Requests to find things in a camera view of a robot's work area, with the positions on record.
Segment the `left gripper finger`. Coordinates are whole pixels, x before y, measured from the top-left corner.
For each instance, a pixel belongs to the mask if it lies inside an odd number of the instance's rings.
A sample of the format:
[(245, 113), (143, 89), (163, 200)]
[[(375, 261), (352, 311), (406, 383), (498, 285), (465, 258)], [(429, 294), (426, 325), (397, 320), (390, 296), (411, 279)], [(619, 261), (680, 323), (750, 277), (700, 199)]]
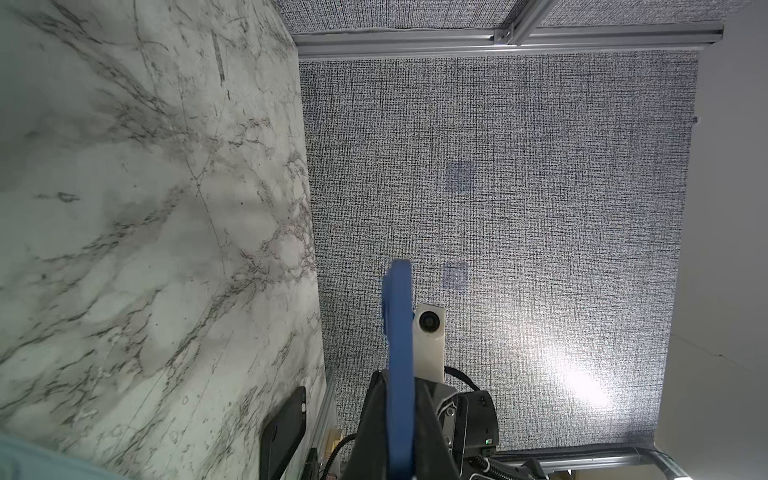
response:
[(2, 479), (124, 479), (86, 461), (1, 434)]

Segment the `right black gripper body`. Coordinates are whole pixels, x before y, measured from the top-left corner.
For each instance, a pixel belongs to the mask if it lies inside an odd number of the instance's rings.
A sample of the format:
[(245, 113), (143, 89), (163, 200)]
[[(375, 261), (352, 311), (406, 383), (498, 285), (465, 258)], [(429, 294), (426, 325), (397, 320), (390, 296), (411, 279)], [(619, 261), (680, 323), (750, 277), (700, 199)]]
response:
[(488, 391), (459, 393), (440, 385), (441, 435), (455, 462), (488, 457), (499, 444), (495, 405)]

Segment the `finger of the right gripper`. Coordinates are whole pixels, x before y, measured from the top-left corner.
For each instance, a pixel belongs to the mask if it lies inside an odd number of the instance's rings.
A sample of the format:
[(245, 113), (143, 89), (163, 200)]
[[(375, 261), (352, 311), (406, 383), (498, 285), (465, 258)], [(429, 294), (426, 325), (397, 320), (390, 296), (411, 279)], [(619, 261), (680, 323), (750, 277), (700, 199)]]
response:
[(458, 479), (433, 408), (431, 392), (421, 379), (415, 381), (414, 419), (414, 477), (419, 480)]
[(386, 375), (376, 371), (366, 392), (353, 450), (341, 476), (343, 480), (381, 480), (387, 477), (386, 403)]

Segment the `light blue phone case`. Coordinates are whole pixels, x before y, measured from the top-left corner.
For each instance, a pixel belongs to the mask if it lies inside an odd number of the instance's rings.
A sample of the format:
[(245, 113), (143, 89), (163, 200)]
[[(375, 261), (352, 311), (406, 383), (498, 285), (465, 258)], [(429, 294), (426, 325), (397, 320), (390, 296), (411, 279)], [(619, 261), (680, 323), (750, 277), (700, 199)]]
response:
[(381, 311), (388, 340), (386, 427), (389, 479), (414, 475), (415, 381), (412, 267), (394, 260), (382, 279)]

